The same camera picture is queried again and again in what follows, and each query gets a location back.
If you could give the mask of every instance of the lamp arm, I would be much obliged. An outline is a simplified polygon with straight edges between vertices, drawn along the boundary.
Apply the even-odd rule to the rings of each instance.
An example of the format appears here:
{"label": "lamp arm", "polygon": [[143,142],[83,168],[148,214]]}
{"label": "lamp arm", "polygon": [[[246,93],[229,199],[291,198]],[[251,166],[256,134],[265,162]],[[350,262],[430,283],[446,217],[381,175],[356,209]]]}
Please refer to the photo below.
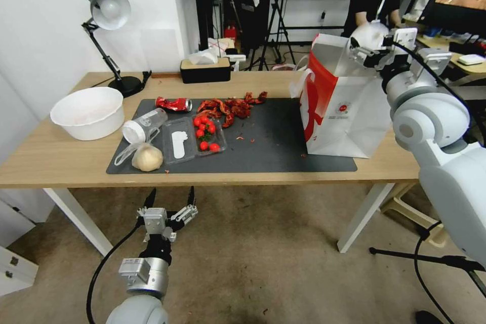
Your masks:
{"label": "lamp arm", "polygon": [[93,18],[90,18],[87,22],[82,24],[83,29],[88,33],[90,36],[91,41],[94,43],[98,51],[101,53],[101,56],[103,57],[103,61],[107,64],[111,72],[113,72],[115,76],[115,80],[117,83],[121,83],[122,78],[120,77],[120,68],[117,66],[115,61],[111,59],[110,56],[107,56],[104,50],[101,48],[100,44],[96,40],[94,36],[94,31],[99,28],[98,25],[93,23]]}

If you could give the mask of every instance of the white paper bag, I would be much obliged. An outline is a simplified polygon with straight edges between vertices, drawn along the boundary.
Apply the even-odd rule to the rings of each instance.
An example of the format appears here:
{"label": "white paper bag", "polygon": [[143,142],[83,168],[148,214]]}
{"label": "white paper bag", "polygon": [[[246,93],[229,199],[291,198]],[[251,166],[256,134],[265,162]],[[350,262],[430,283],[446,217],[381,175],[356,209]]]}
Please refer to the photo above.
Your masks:
{"label": "white paper bag", "polygon": [[345,52],[336,56],[336,47],[345,41],[333,38],[340,37],[321,34],[316,38],[309,68],[290,87],[293,95],[302,90],[300,111],[307,151],[370,158],[391,127],[390,106],[381,79],[370,76],[368,69],[353,69],[353,76],[334,76],[333,72],[349,69],[350,64]]}

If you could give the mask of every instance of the lamp head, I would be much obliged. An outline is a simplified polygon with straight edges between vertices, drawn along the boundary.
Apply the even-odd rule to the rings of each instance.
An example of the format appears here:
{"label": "lamp head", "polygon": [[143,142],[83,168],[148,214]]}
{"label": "lamp head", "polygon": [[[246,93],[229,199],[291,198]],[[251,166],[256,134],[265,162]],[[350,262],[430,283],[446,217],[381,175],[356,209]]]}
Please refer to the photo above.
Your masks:
{"label": "lamp head", "polygon": [[115,30],[125,25],[132,9],[128,0],[89,0],[91,16],[103,29]]}

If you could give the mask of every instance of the desk lamp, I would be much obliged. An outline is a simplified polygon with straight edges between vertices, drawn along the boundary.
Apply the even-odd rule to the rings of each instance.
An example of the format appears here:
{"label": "desk lamp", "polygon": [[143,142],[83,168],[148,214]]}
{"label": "desk lamp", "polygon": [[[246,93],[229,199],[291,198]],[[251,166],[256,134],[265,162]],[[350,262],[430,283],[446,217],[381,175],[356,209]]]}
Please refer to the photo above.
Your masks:
{"label": "desk lamp", "polygon": [[109,87],[117,89],[128,97],[142,91],[145,86],[140,80],[132,76],[120,76],[120,68],[107,56],[94,36],[94,31],[98,28],[115,30],[125,25],[130,16],[131,8],[128,0],[89,0],[91,18],[82,24],[86,33],[90,36],[103,60],[113,72],[115,79],[109,83]]}

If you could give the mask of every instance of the crushed soda can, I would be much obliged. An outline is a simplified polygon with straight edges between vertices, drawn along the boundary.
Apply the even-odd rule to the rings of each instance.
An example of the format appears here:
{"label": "crushed soda can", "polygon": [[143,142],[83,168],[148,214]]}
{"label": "crushed soda can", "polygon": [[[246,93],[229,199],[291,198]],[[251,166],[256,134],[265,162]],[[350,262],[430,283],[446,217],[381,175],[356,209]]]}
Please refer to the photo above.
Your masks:
{"label": "crushed soda can", "polygon": [[163,97],[158,97],[155,101],[155,106],[172,111],[190,112],[192,110],[192,100],[187,98],[168,100]]}

